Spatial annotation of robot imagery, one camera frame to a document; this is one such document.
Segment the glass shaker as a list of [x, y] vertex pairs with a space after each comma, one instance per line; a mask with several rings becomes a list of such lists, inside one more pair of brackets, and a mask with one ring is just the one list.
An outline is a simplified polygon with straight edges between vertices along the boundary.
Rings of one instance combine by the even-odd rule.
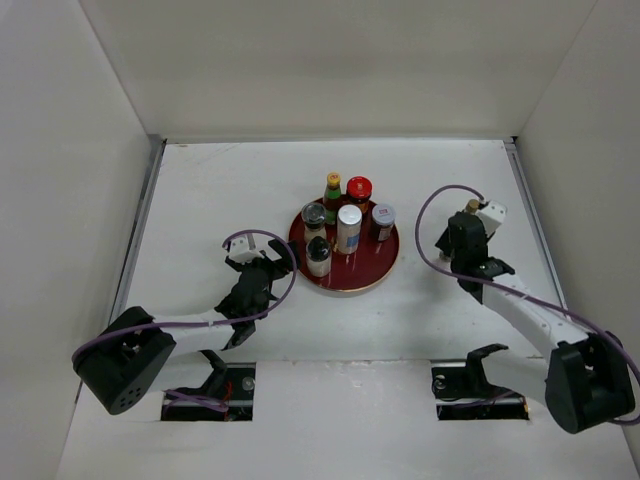
[[322, 203], [307, 203], [301, 210], [304, 224], [304, 243], [309, 244], [314, 238], [326, 239], [326, 209]]
[[306, 265], [310, 274], [317, 278], [327, 276], [331, 271], [331, 246], [321, 236], [316, 236], [306, 246]]

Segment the grey lid spice jar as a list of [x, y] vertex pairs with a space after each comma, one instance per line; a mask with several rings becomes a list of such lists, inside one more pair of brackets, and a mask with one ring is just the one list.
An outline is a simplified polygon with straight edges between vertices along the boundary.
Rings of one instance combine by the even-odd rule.
[[371, 226], [369, 235], [376, 242], [383, 242], [390, 238], [395, 226], [395, 209], [385, 203], [376, 204], [371, 209]]

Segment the white tall canister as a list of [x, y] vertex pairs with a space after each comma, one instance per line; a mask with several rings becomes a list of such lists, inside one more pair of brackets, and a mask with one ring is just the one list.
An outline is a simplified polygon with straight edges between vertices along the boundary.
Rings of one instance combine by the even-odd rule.
[[359, 245], [362, 211], [351, 204], [342, 206], [337, 213], [337, 250], [343, 255], [354, 253]]

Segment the green label sauce bottle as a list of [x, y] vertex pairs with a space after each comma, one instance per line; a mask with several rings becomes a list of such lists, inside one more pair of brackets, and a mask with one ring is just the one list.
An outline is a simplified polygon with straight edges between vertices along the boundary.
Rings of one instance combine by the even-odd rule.
[[323, 205], [326, 211], [325, 223], [334, 225], [342, 206], [341, 176], [337, 172], [330, 172], [326, 177]]

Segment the red lid sauce jar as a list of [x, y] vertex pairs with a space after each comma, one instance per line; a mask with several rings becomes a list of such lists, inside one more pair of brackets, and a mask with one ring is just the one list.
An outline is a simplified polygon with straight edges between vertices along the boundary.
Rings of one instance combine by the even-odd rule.
[[367, 217], [373, 192], [372, 182], [364, 176], [350, 178], [346, 185], [346, 203], [358, 207], [364, 218]]

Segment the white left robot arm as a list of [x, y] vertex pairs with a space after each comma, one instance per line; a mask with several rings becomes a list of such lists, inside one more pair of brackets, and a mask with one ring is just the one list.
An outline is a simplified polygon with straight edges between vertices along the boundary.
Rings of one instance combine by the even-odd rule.
[[[239, 278], [213, 310], [161, 318], [133, 306], [73, 353], [74, 372], [109, 414], [128, 411], [154, 391], [166, 394], [168, 408], [196, 405], [228, 412], [233, 386], [218, 354], [255, 333], [257, 321], [284, 300], [273, 294], [274, 282], [294, 280], [301, 264], [296, 242], [270, 234], [268, 247], [279, 256], [273, 260], [255, 247], [254, 234], [244, 230], [224, 241], [225, 262]], [[168, 367], [168, 361], [192, 353], [202, 354], [208, 364], [192, 371], [190, 386], [171, 386], [179, 370]]]

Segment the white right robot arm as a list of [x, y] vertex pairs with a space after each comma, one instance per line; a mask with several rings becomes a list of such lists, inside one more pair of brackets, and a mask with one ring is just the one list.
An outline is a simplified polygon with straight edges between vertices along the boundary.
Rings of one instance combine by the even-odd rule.
[[450, 276], [484, 307], [507, 320], [541, 354], [545, 366], [511, 355], [504, 345], [478, 350], [464, 384], [483, 396], [500, 380], [546, 405], [556, 423], [576, 434], [634, 411], [631, 381], [639, 376], [617, 338], [572, 313], [530, 296], [514, 269], [488, 253], [491, 237], [481, 212], [457, 212], [437, 242]]

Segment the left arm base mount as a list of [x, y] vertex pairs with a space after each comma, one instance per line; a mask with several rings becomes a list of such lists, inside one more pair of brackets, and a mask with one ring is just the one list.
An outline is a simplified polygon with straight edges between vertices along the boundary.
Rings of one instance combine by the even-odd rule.
[[179, 396], [165, 393], [160, 420], [164, 422], [248, 422], [253, 420], [256, 387], [255, 363], [227, 363], [212, 350], [193, 354], [194, 363], [182, 363], [195, 380], [168, 387]]

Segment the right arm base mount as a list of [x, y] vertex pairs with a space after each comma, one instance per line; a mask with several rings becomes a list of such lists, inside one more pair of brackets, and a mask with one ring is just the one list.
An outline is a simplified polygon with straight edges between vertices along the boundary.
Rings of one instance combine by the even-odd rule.
[[505, 345], [490, 344], [469, 352], [464, 360], [431, 364], [431, 390], [439, 421], [529, 420], [526, 398], [491, 384], [485, 375], [482, 361], [507, 350]]

